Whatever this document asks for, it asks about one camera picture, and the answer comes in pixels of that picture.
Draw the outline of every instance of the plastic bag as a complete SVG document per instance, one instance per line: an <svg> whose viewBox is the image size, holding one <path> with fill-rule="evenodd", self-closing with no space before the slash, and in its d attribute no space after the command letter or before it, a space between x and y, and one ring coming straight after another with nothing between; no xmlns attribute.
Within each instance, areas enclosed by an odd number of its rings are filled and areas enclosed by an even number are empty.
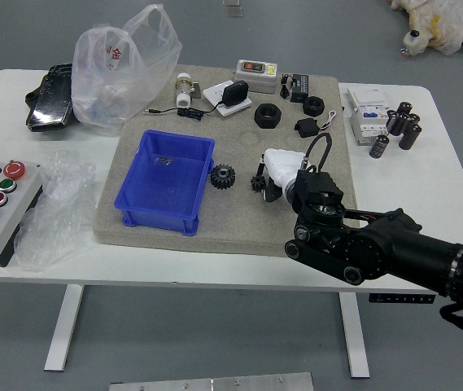
<svg viewBox="0 0 463 391"><path fill-rule="evenodd" d="M75 116L85 124L120 128L163 89L181 49L162 4L146 7L122 29L86 31L72 62Z"/></svg>
<svg viewBox="0 0 463 391"><path fill-rule="evenodd" d="M95 166L80 163L79 152L59 151L41 165L43 193L20 222L14 256L24 269L40 271L76 251L92 231L91 186ZM88 222L88 230L81 225Z"/></svg>
<svg viewBox="0 0 463 391"><path fill-rule="evenodd" d="M405 9L410 15L411 30L419 32L417 39L405 36L410 55L422 53L427 46L445 55L461 48L463 0L391 0L391 8Z"/></svg>

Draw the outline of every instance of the red switch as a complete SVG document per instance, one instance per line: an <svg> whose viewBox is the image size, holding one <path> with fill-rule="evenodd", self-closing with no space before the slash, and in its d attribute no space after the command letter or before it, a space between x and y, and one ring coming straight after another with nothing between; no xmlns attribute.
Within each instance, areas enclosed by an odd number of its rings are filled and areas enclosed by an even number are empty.
<svg viewBox="0 0 463 391"><path fill-rule="evenodd" d="M13 160L3 167L3 175L12 180L19 179L25 175L25 165L20 161Z"/></svg>

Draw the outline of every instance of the blue plastic bin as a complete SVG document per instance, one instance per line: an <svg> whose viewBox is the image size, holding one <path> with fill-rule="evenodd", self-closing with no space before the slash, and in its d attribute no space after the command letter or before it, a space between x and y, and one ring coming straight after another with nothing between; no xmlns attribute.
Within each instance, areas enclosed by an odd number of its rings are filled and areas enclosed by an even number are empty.
<svg viewBox="0 0 463 391"><path fill-rule="evenodd" d="M215 140L146 130L114 203L126 226L193 236Z"/></svg>

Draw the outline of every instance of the table leg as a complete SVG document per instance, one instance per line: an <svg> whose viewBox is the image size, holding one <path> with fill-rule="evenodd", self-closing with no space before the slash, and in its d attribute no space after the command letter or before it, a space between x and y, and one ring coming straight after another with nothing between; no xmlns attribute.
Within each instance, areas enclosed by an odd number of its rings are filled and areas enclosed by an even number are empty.
<svg viewBox="0 0 463 391"><path fill-rule="evenodd" d="M84 288L84 285L67 285L49 354L46 357L45 371L63 371L65 367Z"/></svg>
<svg viewBox="0 0 463 391"><path fill-rule="evenodd" d="M347 341L348 363L351 377L369 378L369 363L365 352L363 331L361 330L358 301L353 292L340 292L339 304L342 309L343 329Z"/></svg>

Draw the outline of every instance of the robotic arm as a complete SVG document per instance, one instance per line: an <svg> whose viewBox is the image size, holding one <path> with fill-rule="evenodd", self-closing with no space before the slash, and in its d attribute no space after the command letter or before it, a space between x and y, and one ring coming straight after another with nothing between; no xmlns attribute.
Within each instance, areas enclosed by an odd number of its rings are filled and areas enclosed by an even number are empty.
<svg viewBox="0 0 463 391"><path fill-rule="evenodd" d="M352 285L390 274L450 296L454 304L443 307L441 316L463 330L463 317L454 314L463 310L463 245L421 235L422 227L403 209L387 213L345 209L343 193L328 173L321 172L330 150L330 136L320 134L312 145L321 136L326 137L328 148L318 167L308 166L311 146L299 169L294 163L273 164L271 156L264 156L268 159L260 163L251 180L252 184L258 182L263 164L268 167L269 184L261 189L264 199L272 202L284 195L298 216L295 238L285 245L286 255ZM287 171L289 167L294 168L292 176L287 172L277 175L278 168ZM367 225L352 228L344 224L345 218Z"/></svg>

